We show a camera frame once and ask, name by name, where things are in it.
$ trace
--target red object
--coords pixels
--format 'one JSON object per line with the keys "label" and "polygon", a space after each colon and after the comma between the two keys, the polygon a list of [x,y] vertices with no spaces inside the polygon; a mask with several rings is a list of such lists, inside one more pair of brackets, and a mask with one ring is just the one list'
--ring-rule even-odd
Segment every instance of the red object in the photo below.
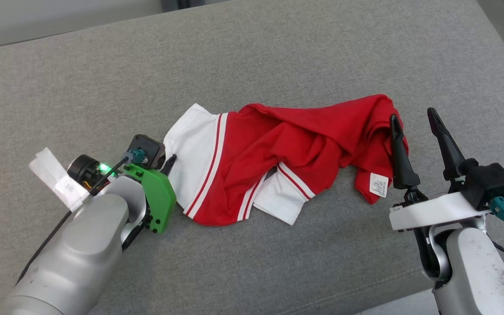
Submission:
{"label": "red object", "polygon": [[[185,183],[179,183],[176,174],[171,173],[176,194],[181,196],[178,201],[186,215],[205,225],[227,225],[247,219],[252,203],[292,224],[298,212],[288,220],[274,214],[287,207],[285,198],[274,199],[288,194],[281,183],[274,181],[288,182],[296,188],[297,196],[289,199],[300,211],[304,202],[332,186],[340,168],[354,165],[358,167],[355,187],[373,204],[379,197],[368,190],[370,173],[388,177],[388,185],[392,182],[392,114],[398,115],[392,101],[386,95],[374,95],[311,109],[249,104],[239,112],[218,115],[214,118],[216,132],[212,131],[211,136],[216,139],[209,145],[215,143],[213,157],[204,164],[208,165],[207,170],[198,176],[203,183],[189,194],[192,198],[187,203],[182,189],[177,190]],[[178,128],[172,128],[169,133],[173,135],[167,135],[165,143],[168,137],[180,138],[180,131],[173,132]],[[184,154],[169,153],[176,153],[182,160],[178,167],[191,168],[184,162]],[[266,183],[270,181],[271,187],[266,187],[264,178],[274,166],[278,166],[280,178],[269,178]]]}

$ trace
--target white stripe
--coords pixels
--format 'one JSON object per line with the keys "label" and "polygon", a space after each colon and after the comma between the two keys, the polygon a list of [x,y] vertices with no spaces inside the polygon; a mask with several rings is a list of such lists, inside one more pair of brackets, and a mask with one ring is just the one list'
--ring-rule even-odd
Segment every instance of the white stripe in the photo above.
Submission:
{"label": "white stripe", "polygon": [[224,132],[227,127],[227,114],[221,114],[219,119],[219,140],[217,143],[217,154],[215,155],[213,160],[213,168],[211,169],[210,177],[207,179],[206,187],[203,188],[202,194],[198,196],[198,201],[196,201],[194,207],[192,208],[192,211],[188,213],[188,217],[190,217],[190,219],[194,219],[194,216],[196,215],[196,213],[198,213],[198,210],[202,206],[203,200],[206,198],[207,192],[209,191],[211,184],[214,181],[215,175],[217,173],[217,168],[219,168],[219,162],[221,161],[221,155],[223,153]]}
{"label": "white stripe", "polygon": [[254,195],[252,195],[252,198],[250,199],[250,205],[248,205],[248,212],[246,212],[246,217],[244,218],[245,220],[248,220],[248,217],[250,217],[250,211],[252,211],[252,204],[254,203],[254,199],[256,199],[258,191],[260,191],[260,187],[262,187],[262,184],[266,179],[266,175],[267,173],[264,174],[264,176],[262,176],[262,179],[260,179],[260,182],[258,182],[258,187],[256,187],[256,191],[254,191]]}
{"label": "white stripe", "polygon": [[[212,139],[213,139],[213,142],[212,142],[211,144],[209,144],[209,145],[211,145],[211,146],[217,146],[217,147],[219,146],[219,142],[218,142],[218,139],[217,139],[217,128],[219,128],[219,132],[220,132],[220,133],[219,133],[219,136],[221,135],[221,125],[219,124],[219,119],[221,119],[221,115],[217,115],[217,117],[216,117],[216,119],[215,119],[215,121],[214,121],[214,130],[213,130],[213,138],[212,138]],[[205,181],[206,179],[209,179],[209,178],[207,177],[207,172],[210,170],[211,165],[214,163],[214,158],[215,158],[215,156],[214,156],[214,152],[216,152],[216,151],[215,151],[215,148],[213,148],[213,150],[211,150],[211,161],[209,161],[209,163],[207,163],[207,164],[206,164],[206,166],[205,166],[205,167],[206,167],[206,168],[205,168],[205,172],[206,172],[206,173],[204,174],[203,181]],[[198,186],[198,189],[194,192],[194,194],[196,194],[196,195],[195,195],[195,196],[194,196],[194,197],[190,200],[190,202],[188,203],[187,208],[186,208],[186,209],[184,209],[184,211],[182,212],[182,213],[184,213],[185,215],[188,215],[188,211],[190,210],[190,207],[192,206],[192,203],[194,203],[194,200],[198,199],[198,198],[201,196],[201,195],[198,195],[198,194],[200,193],[200,191],[201,191],[201,189],[202,189],[202,186],[203,186],[203,181],[201,181],[201,182],[200,182],[200,185]],[[206,191],[206,188],[208,188],[208,187],[205,187],[205,186],[204,186],[203,191],[201,191],[201,192],[202,192],[202,194]],[[192,209],[194,209],[194,208],[197,206],[197,204],[198,204],[198,201],[196,201],[196,203],[194,204],[194,207],[193,207]]]}
{"label": "white stripe", "polygon": [[306,195],[309,197],[309,198],[313,198],[315,196],[314,192],[312,192],[312,190],[310,190],[310,188],[308,186],[306,186],[305,182],[302,181],[302,179],[300,179],[297,174],[293,173],[293,171],[288,168],[285,163],[283,162],[280,162],[280,168],[287,174],[289,175],[289,177],[291,177],[291,179],[304,191],[304,193],[306,193]]}
{"label": "white stripe", "polygon": [[248,203],[248,200],[250,200],[250,194],[252,193],[252,190],[254,190],[254,187],[256,187],[256,184],[254,184],[244,194],[244,198],[242,199],[242,203],[240,204],[240,210],[238,210],[238,218],[236,219],[237,221],[242,221],[242,217],[244,216],[244,211],[246,211],[246,204]]}

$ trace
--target gray couch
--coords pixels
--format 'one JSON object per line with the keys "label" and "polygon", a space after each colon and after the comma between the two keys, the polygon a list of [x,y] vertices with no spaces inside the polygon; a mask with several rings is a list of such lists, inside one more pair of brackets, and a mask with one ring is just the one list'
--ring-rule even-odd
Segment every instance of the gray couch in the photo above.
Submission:
{"label": "gray couch", "polygon": [[[474,0],[237,0],[0,47],[0,301],[66,211],[28,169],[49,147],[114,163],[194,102],[308,108],[384,93],[405,123],[420,189],[448,189],[426,118],[466,157],[504,165],[504,44]],[[93,315],[352,314],[431,287],[411,233],[391,231],[353,168],[296,224],[254,210],[202,227],[177,208],[126,251]],[[490,219],[504,245],[504,228]]]}

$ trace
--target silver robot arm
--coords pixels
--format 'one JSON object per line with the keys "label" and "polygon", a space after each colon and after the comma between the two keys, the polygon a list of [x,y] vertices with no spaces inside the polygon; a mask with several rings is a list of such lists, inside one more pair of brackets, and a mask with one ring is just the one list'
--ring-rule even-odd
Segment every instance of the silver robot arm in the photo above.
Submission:
{"label": "silver robot arm", "polygon": [[40,253],[0,305],[0,315],[85,315],[122,257],[146,211],[142,186],[120,177],[80,209]]}
{"label": "silver robot arm", "polygon": [[[394,230],[414,230],[442,315],[504,314],[504,263],[486,235],[489,212],[476,212],[456,192],[390,213]],[[455,223],[462,227],[435,233]]]}
{"label": "silver robot arm", "polygon": [[[420,178],[404,148],[402,126],[392,115],[394,188],[406,189],[406,194],[404,202],[390,209],[390,223],[396,231],[414,232],[441,315],[504,314],[504,263],[486,234],[485,220],[492,209],[504,221],[504,168],[464,159],[436,110],[427,114],[450,189],[431,200],[418,190]],[[450,224],[461,227],[436,233],[437,227]]]}

